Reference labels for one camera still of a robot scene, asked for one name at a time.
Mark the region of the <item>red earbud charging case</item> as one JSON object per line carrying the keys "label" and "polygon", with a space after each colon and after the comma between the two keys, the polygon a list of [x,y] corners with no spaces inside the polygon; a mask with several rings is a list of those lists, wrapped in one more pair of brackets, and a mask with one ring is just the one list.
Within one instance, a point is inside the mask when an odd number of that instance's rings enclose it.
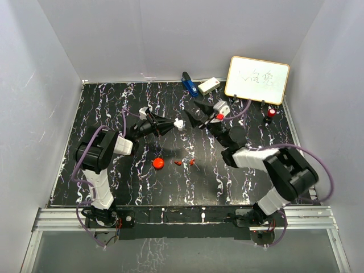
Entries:
{"label": "red earbud charging case", "polygon": [[156,158],[153,160],[152,165],[155,169],[162,169],[164,167],[164,160],[162,158]]}

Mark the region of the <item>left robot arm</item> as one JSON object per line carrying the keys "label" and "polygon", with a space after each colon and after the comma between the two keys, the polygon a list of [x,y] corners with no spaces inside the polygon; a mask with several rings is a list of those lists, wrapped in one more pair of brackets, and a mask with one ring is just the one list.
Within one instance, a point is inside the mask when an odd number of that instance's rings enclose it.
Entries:
{"label": "left robot arm", "polygon": [[107,169],[115,154],[130,156],[138,149],[138,140],[150,134],[161,137],[184,121],[158,116],[147,107],[139,111],[139,121],[123,133],[107,126],[91,126],[79,140],[74,151],[76,166],[71,180],[88,185],[91,200],[81,214],[104,227],[114,226],[119,219],[111,193]]}

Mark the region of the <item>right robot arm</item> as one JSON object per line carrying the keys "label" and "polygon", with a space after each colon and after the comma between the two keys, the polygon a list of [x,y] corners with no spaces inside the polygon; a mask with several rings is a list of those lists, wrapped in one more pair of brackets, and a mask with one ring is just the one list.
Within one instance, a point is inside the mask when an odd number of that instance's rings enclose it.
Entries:
{"label": "right robot arm", "polygon": [[268,225],[274,214],[314,186],[319,176],[314,168],[291,144],[279,148],[251,150],[246,146],[245,129],[226,127],[222,121],[230,112],[226,101],[215,105],[195,100],[194,104],[205,114],[199,119],[190,111],[186,115],[192,127],[207,129],[224,148],[221,152],[225,164],[233,168],[253,168],[264,171],[272,182],[271,189],[243,215],[228,214],[227,221],[237,225],[244,221],[250,225]]}

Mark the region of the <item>white earbud charging case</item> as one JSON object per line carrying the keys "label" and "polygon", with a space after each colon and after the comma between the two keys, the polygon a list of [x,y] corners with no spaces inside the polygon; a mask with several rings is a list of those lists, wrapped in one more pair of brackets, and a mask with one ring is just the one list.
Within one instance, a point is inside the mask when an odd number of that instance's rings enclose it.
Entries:
{"label": "white earbud charging case", "polygon": [[176,118],[174,123],[174,127],[177,128],[179,131],[183,131],[184,128],[184,121],[182,119]]}

